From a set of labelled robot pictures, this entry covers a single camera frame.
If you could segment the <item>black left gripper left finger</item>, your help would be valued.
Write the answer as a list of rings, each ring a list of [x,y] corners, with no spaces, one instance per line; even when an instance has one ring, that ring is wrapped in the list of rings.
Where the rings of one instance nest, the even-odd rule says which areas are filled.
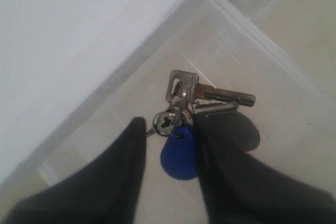
[[[4,223],[133,223],[146,162],[146,122],[133,118],[84,168],[18,202]]]

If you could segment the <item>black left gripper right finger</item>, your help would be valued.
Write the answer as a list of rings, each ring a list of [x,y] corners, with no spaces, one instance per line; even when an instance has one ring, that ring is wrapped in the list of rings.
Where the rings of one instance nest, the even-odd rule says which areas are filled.
[[[252,157],[260,142],[240,112],[194,116],[196,170],[209,223],[335,223],[335,199]]]

